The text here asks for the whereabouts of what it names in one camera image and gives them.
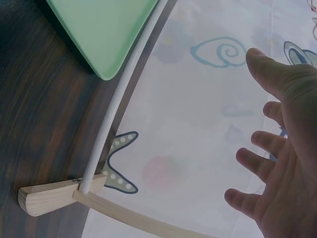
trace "wooden stand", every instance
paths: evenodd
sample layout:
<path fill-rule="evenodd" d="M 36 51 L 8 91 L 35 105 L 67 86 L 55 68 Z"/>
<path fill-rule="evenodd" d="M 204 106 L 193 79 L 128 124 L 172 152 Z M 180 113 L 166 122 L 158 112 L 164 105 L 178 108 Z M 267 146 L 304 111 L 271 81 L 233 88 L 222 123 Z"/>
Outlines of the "wooden stand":
<path fill-rule="evenodd" d="M 155 220 L 99 197 L 95 193 L 102 189 L 106 179 L 105 175 L 95 175 L 87 194 L 78 190 L 80 179 L 22 187 L 19 189 L 18 201 L 21 208 L 33 217 L 80 202 L 108 217 L 159 237 L 214 238 Z"/>
<path fill-rule="evenodd" d="M 106 178 L 104 175 L 95 175 L 90 186 L 90 192 L 100 191 L 106 182 Z M 27 214 L 37 217 L 76 202 L 73 199 L 73 193 L 78 190 L 79 182 L 80 179 L 73 179 L 22 187 L 18 192 L 18 202 Z"/>

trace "hand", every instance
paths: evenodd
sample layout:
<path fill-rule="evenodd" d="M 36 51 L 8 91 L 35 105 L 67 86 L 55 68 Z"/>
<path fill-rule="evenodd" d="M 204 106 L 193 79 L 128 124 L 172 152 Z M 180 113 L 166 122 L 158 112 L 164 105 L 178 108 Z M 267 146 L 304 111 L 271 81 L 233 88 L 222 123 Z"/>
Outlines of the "hand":
<path fill-rule="evenodd" d="M 247 149 L 236 158 L 266 188 L 263 195 L 229 189 L 230 206 L 254 219 L 265 238 L 317 237 L 317 69 L 284 65 L 257 49 L 247 52 L 253 78 L 281 103 L 269 102 L 264 115 L 285 128 L 288 138 L 264 131 L 251 141 L 278 159 L 275 163 Z"/>

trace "green plastic lid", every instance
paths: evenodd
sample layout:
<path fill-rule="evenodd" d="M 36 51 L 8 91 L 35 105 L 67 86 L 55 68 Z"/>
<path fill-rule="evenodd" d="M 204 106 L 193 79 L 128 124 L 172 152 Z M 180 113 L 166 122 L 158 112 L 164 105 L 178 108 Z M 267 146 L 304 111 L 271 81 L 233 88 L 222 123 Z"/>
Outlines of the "green plastic lid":
<path fill-rule="evenodd" d="M 112 79 L 158 0 L 47 0 L 97 76 Z"/>

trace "dark wooden table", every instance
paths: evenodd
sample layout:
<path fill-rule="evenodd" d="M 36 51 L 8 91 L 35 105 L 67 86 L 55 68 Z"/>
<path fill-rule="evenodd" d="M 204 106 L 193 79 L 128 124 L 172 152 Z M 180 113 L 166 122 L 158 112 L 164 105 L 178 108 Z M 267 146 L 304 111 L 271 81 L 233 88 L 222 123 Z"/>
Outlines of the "dark wooden table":
<path fill-rule="evenodd" d="M 134 71 L 98 165 L 122 119 L 176 0 L 170 0 Z M 79 238 L 78 203 L 34 218 L 20 187 L 79 178 L 124 68 L 104 82 L 92 72 L 44 0 L 0 0 L 0 238 Z"/>

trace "finger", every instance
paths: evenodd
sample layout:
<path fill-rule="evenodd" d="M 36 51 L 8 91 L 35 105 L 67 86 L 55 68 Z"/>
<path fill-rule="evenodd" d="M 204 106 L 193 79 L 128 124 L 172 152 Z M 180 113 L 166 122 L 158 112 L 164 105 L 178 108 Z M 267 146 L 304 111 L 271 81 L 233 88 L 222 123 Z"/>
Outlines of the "finger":
<path fill-rule="evenodd" d="M 282 113 L 282 104 L 279 102 L 268 102 L 263 108 L 263 113 L 268 118 L 276 121 L 281 127 L 285 129 L 283 113 Z"/>
<path fill-rule="evenodd" d="M 236 158 L 241 165 L 253 172 L 264 183 L 266 183 L 267 178 L 275 166 L 275 162 L 263 158 L 245 148 L 238 150 Z"/>
<path fill-rule="evenodd" d="M 252 77 L 260 86 L 280 99 L 280 92 L 285 79 L 284 75 L 287 74 L 289 66 L 276 62 L 256 48 L 248 50 L 246 61 Z"/>
<path fill-rule="evenodd" d="M 251 136 L 251 142 L 254 145 L 266 150 L 276 158 L 278 157 L 279 151 L 283 148 L 286 141 L 286 138 L 266 131 L 256 131 Z"/>
<path fill-rule="evenodd" d="M 254 211 L 259 198 L 258 194 L 246 194 L 232 188 L 224 194 L 224 199 L 231 207 L 252 219 L 254 219 Z"/>

